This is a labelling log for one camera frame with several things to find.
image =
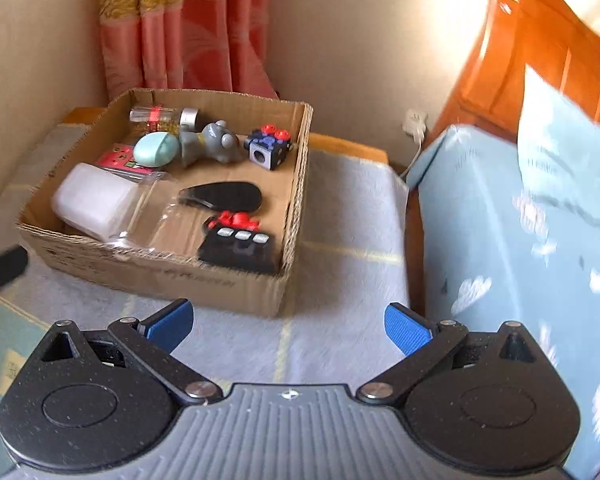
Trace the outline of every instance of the toy ear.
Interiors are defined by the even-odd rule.
[[[234,136],[232,134],[224,134],[220,142],[223,148],[230,148],[234,145]]]

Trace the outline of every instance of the light blue pillow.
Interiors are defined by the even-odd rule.
[[[600,126],[529,66],[518,164],[525,190],[534,199],[600,225]]]

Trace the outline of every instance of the gray animal figurine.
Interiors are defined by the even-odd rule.
[[[199,158],[214,158],[223,164],[243,158],[240,140],[226,127],[224,121],[208,124],[199,134],[180,131],[179,137],[185,168]]]

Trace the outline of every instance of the corrugated cardboard edge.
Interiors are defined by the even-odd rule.
[[[214,92],[214,93],[223,93],[223,94],[231,94],[231,92],[215,92],[209,90],[196,90],[197,92]],[[116,97],[109,106],[113,104],[117,104],[120,100],[129,99],[130,95],[137,96],[138,94],[151,95],[152,100],[154,99],[154,92],[151,89],[141,88],[141,89],[131,89],[123,94],[120,94]],[[265,98],[267,101],[277,101],[276,99]],[[302,213],[302,205],[304,198],[304,181],[306,176],[306,165],[308,161],[308,143],[309,143],[309,129],[311,125],[311,118],[313,115],[313,108],[306,103],[302,102],[294,102],[295,104],[303,105],[303,116],[301,120],[301,127],[298,133],[298,157],[296,159],[296,168],[294,171],[294,179],[292,183],[292,191],[289,201],[288,211],[286,213],[285,219],[285,235],[283,240],[283,249],[282,249],[282,264],[280,271],[275,276],[264,276],[264,275],[254,275],[248,272],[243,272],[240,270],[233,269],[223,269],[223,272],[226,272],[228,275],[232,275],[235,277],[244,277],[248,276],[250,278],[258,278],[259,280],[271,281],[272,284],[277,285],[275,288],[280,292],[277,294],[278,299],[276,301],[277,305],[274,308],[268,308],[265,311],[254,313],[259,314],[260,316],[275,316],[280,308],[280,304],[282,303],[282,297],[286,282],[290,277],[293,262],[296,254],[296,245],[298,243],[298,233],[301,222],[301,213]],[[94,124],[97,123],[100,118],[106,113],[106,109],[96,118]],[[49,178],[52,174],[54,174],[57,168],[73,153],[73,151],[77,148],[78,145],[82,142],[82,140],[87,137],[91,131],[91,126],[89,125],[85,131],[85,133],[78,139],[78,141],[61,157],[53,168],[47,172],[47,174],[33,187],[31,196],[33,197],[40,187],[43,185],[44,181]],[[20,209],[20,214],[18,216],[18,221],[16,222],[16,228],[20,233],[21,237],[25,242],[30,244],[34,250],[40,248],[41,251],[36,251],[42,257],[45,262],[54,267],[53,261],[49,260],[45,254],[43,249],[43,244],[50,243],[54,244],[55,242],[62,242],[65,244],[76,244],[82,247],[89,246],[93,249],[96,249],[104,258],[112,258],[114,260],[119,260],[121,262],[133,260],[151,260],[151,261],[165,261],[170,264],[183,265],[192,268],[202,268],[208,267],[207,264],[200,262],[195,257],[190,256],[179,256],[177,254],[165,254],[165,253],[156,253],[155,251],[144,250],[144,249],[131,249],[131,248],[116,248],[107,244],[100,243],[97,240],[94,240],[89,237],[82,236],[69,236],[65,234],[56,233],[53,231],[49,231],[43,228],[36,227],[35,225],[30,225],[27,223],[27,216],[31,215],[30,212],[27,212],[27,205],[29,201],[23,204]],[[29,221],[32,221],[33,224],[36,224],[35,218],[29,217]]]

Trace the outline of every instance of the orange wooden headboard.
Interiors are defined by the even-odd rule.
[[[481,34],[425,146],[458,123],[515,142],[526,64],[600,123],[600,37],[564,0],[489,0]]]

